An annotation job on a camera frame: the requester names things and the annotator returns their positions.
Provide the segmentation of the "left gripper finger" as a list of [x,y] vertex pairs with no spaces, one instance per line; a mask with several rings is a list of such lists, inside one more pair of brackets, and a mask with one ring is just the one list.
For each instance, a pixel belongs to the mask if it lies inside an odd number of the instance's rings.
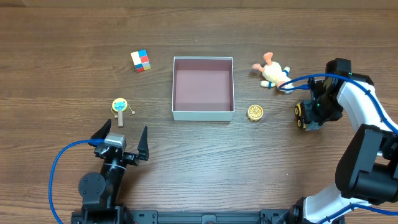
[[149,147],[148,147],[148,128],[147,126],[144,127],[144,130],[142,132],[139,144],[137,146],[138,150],[138,158],[139,160],[142,161],[148,161],[149,160]]
[[97,131],[95,132],[92,136],[91,139],[105,139],[106,136],[109,134],[110,129],[111,129],[111,123],[112,120],[108,119],[107,122],[104,123],[104,125]]

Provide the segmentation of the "yellow grey toy truck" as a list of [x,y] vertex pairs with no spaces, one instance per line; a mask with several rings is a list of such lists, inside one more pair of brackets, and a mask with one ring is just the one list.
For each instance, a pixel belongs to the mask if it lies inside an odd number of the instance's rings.
[[295,105],[295,117],[297,126],[305,131],[313,131],[320,129],[317,122],[313,120],[312,103],[310,100],[303,100]]

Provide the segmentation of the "plush duck toy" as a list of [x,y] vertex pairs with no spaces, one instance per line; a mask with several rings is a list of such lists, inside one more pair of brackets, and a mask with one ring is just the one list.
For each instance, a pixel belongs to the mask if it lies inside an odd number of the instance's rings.
[[267,52],[263,55],[266,64],[262,66],[260,63],[252,65],[252,68],[262,73],[265,80],[260,82],[260,86],[264,88],[279,87],[281,84],[291,81],[289,78],[290,68],[282,68],[278,62],[272,60],[273,53]]

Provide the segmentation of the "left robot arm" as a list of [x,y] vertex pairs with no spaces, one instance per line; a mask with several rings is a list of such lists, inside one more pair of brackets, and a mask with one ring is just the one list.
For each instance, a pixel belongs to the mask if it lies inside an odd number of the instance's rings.
[[148,129],[144,128],[138,153],[126,151],[126,137],[110,132],[111,120],[90,137],[90,146],[95,148],[94,154],[103,160],[99,172],[84,175],[78,184],[82,197],[82,207],[79,212],[73,212],[72,224],[128,224],[135,223],[134,216],[127,206],[117,203],[119,190],[126,167],[138,166],[140,161],[149,160],[147,143]]

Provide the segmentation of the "wooden cat rattle drum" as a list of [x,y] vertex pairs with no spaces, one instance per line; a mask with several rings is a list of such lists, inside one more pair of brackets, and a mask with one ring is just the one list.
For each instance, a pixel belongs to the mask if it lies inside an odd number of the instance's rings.
[[124,127],[124,118],[123,113],[126,110],[130,110],[131,114],[135,114],[136,112],[131,109],[130,104],[124,98],[116,98],[111,104],[111,112],[114,115],[114,118],[118,121],[118,127]]

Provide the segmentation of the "multicolour puzzle cube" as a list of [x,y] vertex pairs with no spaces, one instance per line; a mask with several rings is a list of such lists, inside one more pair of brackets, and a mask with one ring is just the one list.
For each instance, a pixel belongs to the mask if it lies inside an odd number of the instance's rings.
[[151,69],[149,58],[145,49],[131,52],[131,58],[137,72]]

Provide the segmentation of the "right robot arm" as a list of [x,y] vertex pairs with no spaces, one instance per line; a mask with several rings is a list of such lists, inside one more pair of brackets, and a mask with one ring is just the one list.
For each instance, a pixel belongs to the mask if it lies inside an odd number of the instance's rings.
[[291,206],[285,223],[344,223],[356,208],[379,212],[377,205],[397,202],[397,125],[376,97],[367,75],[353,73],[351,62],[329,61],[324,74],[307,75],[311,98],[294,109],[306,131],[348,115],[354,137],[342,155],[335,181]]

